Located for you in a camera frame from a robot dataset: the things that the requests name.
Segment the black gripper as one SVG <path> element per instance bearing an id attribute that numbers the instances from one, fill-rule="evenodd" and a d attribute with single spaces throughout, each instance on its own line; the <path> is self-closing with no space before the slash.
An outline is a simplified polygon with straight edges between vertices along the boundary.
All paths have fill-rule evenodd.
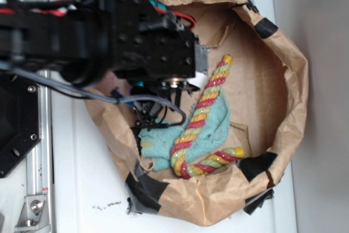
<path id="1" fill-rule="evenodd" d="M 197 92 L 208 69 L 204 46 L 157 0 L 109 0 L 109 70 L 131 93 L 169 97 Z"/>

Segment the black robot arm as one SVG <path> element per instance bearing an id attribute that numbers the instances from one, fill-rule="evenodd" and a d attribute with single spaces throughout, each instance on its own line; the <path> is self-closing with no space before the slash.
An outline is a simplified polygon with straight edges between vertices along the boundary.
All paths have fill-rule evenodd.
<path id="1" fill-rule="evenodd" d="M 158 0 L 56 0 L 1 4 L 1 60 L 30 71 L 57 71 L 72 85 L 98 83 L 106 72 L 153 90 L 208 71 L 208 54 L 189 16 Z"/>

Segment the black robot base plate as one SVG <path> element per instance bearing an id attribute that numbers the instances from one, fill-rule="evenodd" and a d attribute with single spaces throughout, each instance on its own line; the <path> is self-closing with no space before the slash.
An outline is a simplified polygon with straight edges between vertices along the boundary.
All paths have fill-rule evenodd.
<path id="1" fill-rule="evenodd" d="M 1 178 L 6 178 L 40 141 L 39 87 L 1 74 Z"/>

